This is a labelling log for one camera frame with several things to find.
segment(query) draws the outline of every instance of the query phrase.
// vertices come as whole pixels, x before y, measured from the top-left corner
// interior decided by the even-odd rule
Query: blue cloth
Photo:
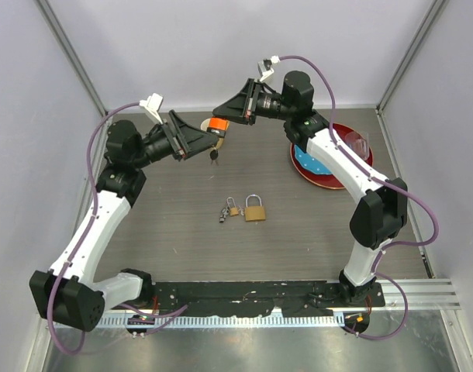
[[[323,163],[311,157],[309,154],[304,153],[302,150],[299,149],[297,145],[295,145],[295,159],[299,162],[300,166],[306,171],[317,175],[331,174],[330,170],[326,168]]]

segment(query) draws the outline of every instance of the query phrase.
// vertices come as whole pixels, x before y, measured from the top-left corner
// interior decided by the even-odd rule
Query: red plate
[[[348,126],[342,124],[334,123],[333,128],[337,131],[338,136],[344,141],[345,136],[348,133],[352,133],[354,130]],[[308,170],[302,168],[299,162],[295,158],[295,145],[290,146],[290,157],[292,157],[292,163],[295,169],[303,176],[307,181],[320,186],[321,188],[329,188],[332,190],[342,190],[345,187],[331,174],[329,175],[318,175]],[[367,163],[372,167],[373,166],[373,152],[369,147],[369,158]]]

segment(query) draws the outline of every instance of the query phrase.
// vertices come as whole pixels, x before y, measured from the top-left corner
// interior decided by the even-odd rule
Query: brass padlock
[[[249,207],[249,198],[257,198],[259,199],[259,205],[255,205]],[[247,222],[254,222],[254,221],[265,221],[266,219],[266,212],[264,211],[264,207],[262,206],[262,200],[259,195],[249,195],[245,199],[245,221]]]
[[[238,215],[238,208],[236,207],[237,204],[235,203],[235,199],[233,199],[231,196],[226,200],[226,203],[228,204],[228,208],[230,209],[230,216],[234,217],[235,215]]]

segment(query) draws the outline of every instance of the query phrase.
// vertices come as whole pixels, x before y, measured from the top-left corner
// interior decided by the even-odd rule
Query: white wall
[[[315,61],[340,105],[377,104],[431,3],[50,0],[106,106],[155,91],[175,109],[219,105],[275,54]],[[308,68],[278,69],[295,67]],[[316,90],[316,104],[329,105]]]
[[[36,6],[0,2],[0,372],[23,370],[28,282],[67,245],[98,113]]]
[[[473,337],[473,0],[448,3],[385,114],[409,188],[440,220],[430,262],[452,279]]]

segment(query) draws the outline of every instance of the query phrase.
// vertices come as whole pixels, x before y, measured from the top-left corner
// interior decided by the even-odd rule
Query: gray floor
[[[366,333],[385,335],[401,317],[402,312],[373,313]],[[78,344],[75,329],[59,334],[66,345]],[[51,344],[43,371],[458,371],[439,311],[410,312],[400,334],[380,342],[357,339],[339,327],[166,329],[145,339],[127,335],[124,329],[96,329],[85,341],[91,355],[65,356]]]
[[[181,114],[199,126],[209,113]],[[143,115],[123,115],[146,133]],[[337,122],[369,133],[374,166],[394,171],[375,111],[340,110]],[[346,191],[318,188],[298,176],[279,121],[258,119],[254,126],[232,124],[220,151],[219,166],[209,155],[186,162],[164,159],[145,169],[147,183],[134,209],[112,238],[96,280],[132,267],[158,281],[251,281],[335,279],[350,256],[348,222],[355,205]],[[239,204],[259,194],[267,221],[243,217],[218,223],[226,198]],[[410,226],[399,238],[414,239]],[[393,249],[380,271],[395,278],[426,277],[417,248]]]

